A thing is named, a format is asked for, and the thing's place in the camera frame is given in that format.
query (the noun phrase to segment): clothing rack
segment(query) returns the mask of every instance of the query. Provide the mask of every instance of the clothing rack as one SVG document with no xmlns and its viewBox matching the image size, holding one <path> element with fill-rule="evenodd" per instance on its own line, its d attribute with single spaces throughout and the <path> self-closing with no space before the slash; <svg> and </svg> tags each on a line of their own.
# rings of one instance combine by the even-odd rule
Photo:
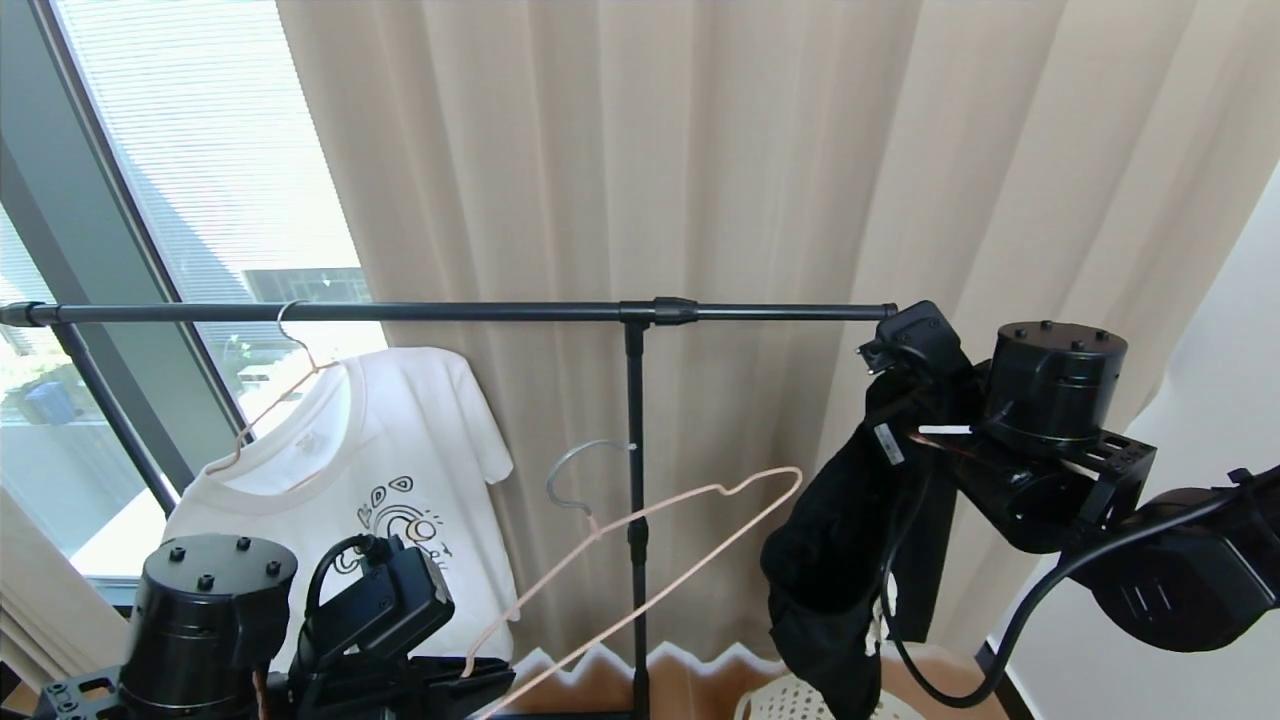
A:
<svg viewBox="0 0 1280 720">
<path fill-rule="evenodd" d="M 108 424 L 119 436 L 129 460 L 155 495 L 165 515 L 174 500 L 147 459 L 146 446 L 129 425 L 120 405 L 90 356 L 79 323 L 230 323 L 276 322 L 284 304 L 191 304 L 164 305 L 56 305 L 17 302 L 0 309 L 0 323 L 13 327 L 50 327 L 63 351 L 79 370 Z M 878 322 L 897 311 L 884 305 L 732 305 L 700 304 L 682 297 L 621 302 L 300 302 L 288 309 L 288 320 L 365 322 L 460 322 L 460 323 L 622 323 L 627 363 L 627 436 L 635 446 L 631 461 L 631 510 L 644 509 L 644 333 L 650 327 L 682 325 L 703 320 L 859 320 Z M 632 607 L 645 600 L 645 560 L 649 525 L 645 519 L 627 527 L 631 548 Z M 634 624 L 635 678 L 631 712 L 540 715 L 550 717 L 622 717 L 649 720 L 648 626 L 641 614 Z"/>
</svg>

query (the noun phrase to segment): t-shirt sleeve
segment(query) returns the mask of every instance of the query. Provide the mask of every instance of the t-shirt sleeve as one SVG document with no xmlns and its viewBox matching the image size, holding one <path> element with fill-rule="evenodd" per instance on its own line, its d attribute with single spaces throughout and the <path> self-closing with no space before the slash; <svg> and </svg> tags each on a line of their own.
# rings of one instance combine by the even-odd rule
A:
<svg viewBox="0 0 1280 720">
<path fill-rule="evenodd" d="M 498 421 L 489 410 L 489 402 L 480 391 L 480 383 L 471 373 L 471 365 L 462 357 L 458 357 L 458 361 L 452 373 L 453 392 L 457 393 L 471 447 L 475 450 L 476 460 L 480 461 L 485 482 L 490 484 L 502 482 L 512 470 L 511 454 L 502 439 Z"/>
</svg>

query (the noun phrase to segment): cylindrical motor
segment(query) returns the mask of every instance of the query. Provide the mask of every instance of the cylindrical motor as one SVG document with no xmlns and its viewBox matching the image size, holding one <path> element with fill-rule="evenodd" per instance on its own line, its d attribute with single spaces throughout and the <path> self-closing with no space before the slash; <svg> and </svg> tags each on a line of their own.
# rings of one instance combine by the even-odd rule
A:
<svg viewBox="0 0 1280 720">
<path fill-rule="evenodd" d="M 241 717 L 252 671 L 289 621 L 298 561 L 282 544 L 237 536 L 174 538 L 142 568 L 119 692 L 141 717 Z"/>
<path fill-rule="evenodd" d="M 1128 348 L 1121 337 L 1087 325 L 1043 320 L 1000 328 L 983 429 L 1030 455 L 1096 443 Z"/>
</svg>

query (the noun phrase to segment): laundry basket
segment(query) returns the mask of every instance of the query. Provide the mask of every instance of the laundry basket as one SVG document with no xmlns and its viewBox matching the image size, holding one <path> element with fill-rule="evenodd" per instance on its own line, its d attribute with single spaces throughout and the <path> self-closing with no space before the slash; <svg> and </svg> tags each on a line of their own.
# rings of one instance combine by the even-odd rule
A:
<svg viewBox="0 0 1280 720">
<path fill-rule="evenodd" d="M 733 711 L 733 720 L 746 717 L 748 707 L 751 708 L 750 720 L 832 720 L 827 703 L 822 702 L 822 694 L 795 675 L 783 675 L 742 696 L 742 700 L 737 701 L 737 710 Z M 881 691 L 879 705 L 876 706 L 872 720 L 924 720 L 924 717 L 910 705 Z"/>
</svg>

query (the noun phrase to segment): pink hanger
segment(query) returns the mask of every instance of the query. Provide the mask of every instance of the pink hanger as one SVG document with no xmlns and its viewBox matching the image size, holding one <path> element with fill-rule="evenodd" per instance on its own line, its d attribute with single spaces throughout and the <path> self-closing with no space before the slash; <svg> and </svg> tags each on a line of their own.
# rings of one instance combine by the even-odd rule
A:
<svg viewBox="0 0 1280 720">
<path fill-rule="evenodd" d="M 320 373 L 320 370 L 324 370 L 324 369 L 328 369 L 328 368 L 333 368 L 334 365 L 338 364 L 338 361 L 335 360 L 333 363 L 325 363 L 324 365 L 316 365 L 316 359 L 315 359 L 314 355 L 311 355 L 311 348 L 307 347 L 307 343 L 305 343 L 301 340 L 298 340 L 298 338 L 291 336 L 289 333 L 284 332 L 284 311 L 288 310 L 289 307 L 293 307 L 294 305 L 297 305 L 300 302 L 306 302 L 306 301 L 305 300 L 291 300 L 289 302 L 285 302 L 284 306 L 280 307 L 279 315 L 275 316 L 275 327 L 279 328 L 280 334 L 283 334 L 284 337 L 287 337 L 287 338 L 292 340 L 293 342 L 296 342 L 296 343 L 298 343 L 298 345 L 302 346 L 302 351 L 306 352 L 306 355 L 307 355 L 307 363 L 311 364 L 311 369 L 307 370 L 307 374 L 302 375 L 302 378 L 298 382 L 296 382 L 292 386 L 289 386 L 289 389 L 287 389 L 283 393 L 280 393 L 280 397 L 276 397 L 275 402 L 270 404 L 266 407 L 266 410 L 262 410 L 262 413 L 257 418 L 253 418 L 253 421 L 251 421 L 250 424 L 244 425 L 243 430 L 236 433 L 236 441 L 234 441 L 236 442 L 236 447 L 232 451 L 232 456 L 227 460 L 227 462 L 224 462 L 221 465 L 210 466 L 207 470 L 205 470 L 206 475 L 212 475 L 214 473 L 218 473 L 220 470 L 225 470 L 225 469 L 230 468 L 232 465 L 239 462 L 241 452 L 244 448 L 244 439 L 248 437 L 248 432 L 253 429 L 253 425 L 259 424 L 259 421 L 261 421 L 262 418 L 266 418 L 266 415 L 271 410 L 275 410 L 276 406 L 279 406 L 282 402 L 284 402 L 284 400 L 287 397 L 289 397 L 291 395 L 293 395 L 294 391 L 297 391 L 300 387 L 302 387 L 302 383 L 305 383 L 308 379 L 311 379 L 311 377 L 314 377 L 317 373 Z"/>
<path fill-rule="evenodd" d="M 676 589 L 685 580 L 687 580 L 690 577 L 692 577 L 694 573 L 701 570 L 703 566 L 705 566 L 708 562 L 710 562 L 717 555 L 719 555 L 721 552 L 723 552 L 724 548 L 727 548 L 737 538 L 742 537 L 748 530 L 750 530 L 760 520 L 763 520 L 765 515 L 768 515 L 769 512 L 773 512 L 774 510 L 777 510 L 778 506 L 781 506 L 792 495 L 795 495 L 795 492 L 797 489 L 800 489 L 800 484 L 804 482 L 804 474 L 800 471 L 799 468 L 791 468 L 791 466 L 787 466 L 787 468 L 773 468 L 772 470 L 764 470 L 762 473 L 756 473 L 756 474 L 751 475 L 750 478 L 742 480 L 741 483 L 733 486 L 732 488 L 726 488 L 722 484 L 703 486 L 700 488 L 695 488 L 695 489 L 691 489 L 691 491 L 687 491 L 687 492 L 682 492 L 682 493 L 680 493 L 680 495 L 677 495 L 675 497 L 669 497 L 667 500 L 663 500 L 662 502 L 657 502 L 654 505 L 650 505 L 649 507 L 645 507 L 644 510 L 639 510 L 636 512 L 632 512 L 632 514 L 630 514 L 630 515 L 627 515 L 625 518 L 620 518 L 620 519 L 609 523 L 608 525 L 605 525 L 603 528 L 599 527 L 595 523 L 595 519 L 590 514 L 588 514 L 586 520 L 588 520 L 588 523 L 591 527 L 591 533 L 586 537 L 586 539 L 584 539 L 581 543 L 579 543 L 579 546 L 575 547 L 572 552 L 570 552 L 568 555 L 566 555 L 563 560 L 561 560 L 559 562 L 557 562 L 556 566 L 552 568 L 549 573 L 547 573 L 545 575 L 543 575 L 543 578 L 540 580 L 538 580 L 536 583 L 534 583 L 534 587 L 529 588 L 525 592 L 525 594 L 520 596 L 520 600 L 517 600 L 515 605 L 512 605 L 511 607 L 508 607 L 507 611 L 502 614 L 502 618 L 498 618 L 497 620 L 494 620 L 494 623 L 492 625 L 489 625 L 488 628 L 485 628 L 485 630 L 483 633 L 480 633 L 480 638 L 476 639 L 475 644 L 471 646 L 471 650 L 467 651 L 466 666 L 462 670 L 462 676 L 463 678 L 467 678 L 467 676 L 471 675 L 471 671 L 475 669 L 475 656 L 476 656 L 476 652 L 479 652 L 480 646 L 486 639 L 489 639 L 489 635 L 492 635 L 494 632 L 497 632 L 497 629 L 500 628 L 503 625 L 503 623 L 506 623 L 507 620 L 509 620 L 511 616 L 515 615 L 525 605 L 525 602 L 529 601 L 530 597 L 532 597 L 534 594 L 536 594 L 538 591 L 543 589 L 547 585 L 547 583 L 549 583 L 550 579 L 556 577 L 557 573 L 559 573 L 562 569 L 564 569 L 566 565 L 570 564 L 570 561 L 572 561 L 575 557 L 577 557 L 579 555 L 581 555 L 581 552 L 584 550 L 586 550 L 588 546 L 590 546 L 594 542 L 599 541 L 605 533 L 611 533 L 613 530 L 623 528 L 623 527 L 627 525 L 627 523 L 630 523 L 632 520 L 644 518 L 646 515 L 650 515 L 653 512 L 657 512 L 658 510 L 662 510 L 664 507 L 669 507 L 669 506 L 676 505 L 678 502 L 684 502 L 684 501 L 686 501 L 686 500 L 689 500 L 691 497 L 695 497 L 695 496 L 699 496 L 699 495 L 705 495 L 705 493 L 713 492 L 713 491 L 718 492 L 719 495 L 722 495 L 724 497 L 728 497 L 731 495 L 737 495 L 744 488 L 746 488 L 746 486 L 754 483 L 755 480 L 758 480 L 760 478 L 768 478 L 771 475 L 778 475 L 778 474 L 782 474 L 782 473 L 794 473 L 795 474 L 795 480 L 791 483 L 791 487 L 787 488 L 787 491 L 785 493 L 782 493 L 782 496 L 780 496 L 777 500 L 774 500 L 773 502 L 771 502 L 768 507 L 765 507 L 764 510 L 762 510 L 760 512 L 758 512 L 754 518 L 751 518 L 750 520 L 748 520 L 746 524 L 744 524 L 741 528 L 739 528 L 737 530 L 735 530 L 733 534 L 731 534 L 728 538 L 724 539 L 724 542 L 722 542 L 718 546 L 716 546 L 716 550 L 712 550 L 709 553 L 707 553 L 705 556 L 703 556 L 701 560 L 699 560 L 698 562 L 695 562 L 692 568 L 690 568 L 689 570 L 685 570 L 685 574 L 682 574 L 681 577 L 676 578 L 675 582 L 672 582 L 669 585 L 667 585 L 667 587 L 662 588 L 660 591 L 658 591 L 652 598 L 649 598 L 648 602 L 645 602 L 640 607 L 636 607 L 630 614 L 627 614 L 625 618 L 622 618 L 621 620 L 618 620 L 617 623 L 614 623 L 612 626 L 609 626 L 607 630 L 604 630 L 603 633 L 595 635 L 590 641 L 582 643 L 581 646 L 577 647 L 577 650 L 575 650 L 573 652 L 571 652 L 567 656 L 564 656 L 562 660 L 557 661 L 550 667 L 548 667 L 548 669 L 543 670 L 541 673 L 539 673 L 531 680 L 529 680 L 527 683 L 525 683 L 524 685 L 521 685 L 520 689 L 517 689 L 516 692 L 513 692 L 513 693 L 508 694 L 507 697 L 502 698 L 502 701 L 499 701 L 498 705 L 495 705 L 492 708 L 489 708 L 488 711 L 485 711 L 484 715 L 480 715 L 479 720 L 488 720 L 489 717 L 493 717 L 494 714 L 497 714 L 499 710 L 502 710 L 503 707 L 506 707 L 507 705 L 509 705 L 511 702 L 513 702 L 515 700 L 517 700 L 518 697 L 521 697 L 522 694 L 525 694 L 526 692 L 529 692 L 530 689 L 532 689 L 535 685 L 538 685 L 539 683 L 541 683 L 547 678 L 550 678 L 552 674 L 554 674 L 557 670 L 564 667 L 566 665 L 568 665 L 573 660 L 577 660 L 579 657 L 581 657 L 582 653 L 585 653 L 593 646 L 598 644 L 600 641 L 603 641 L 603 639 L 608 638 L 609 635 L 612 635 L 613 633 L 618 632 L 627 623 L 630 623 L 630 621 L 635 620 L 637 616 L 640 616 L 641 612 L 648 611 L 650 607 L 653 607 L 654 605 L 657 605 L 662 598 L 664 598 L 668 594 L 671 594 L 671 592 L 673 589 Z"/>
</svg>

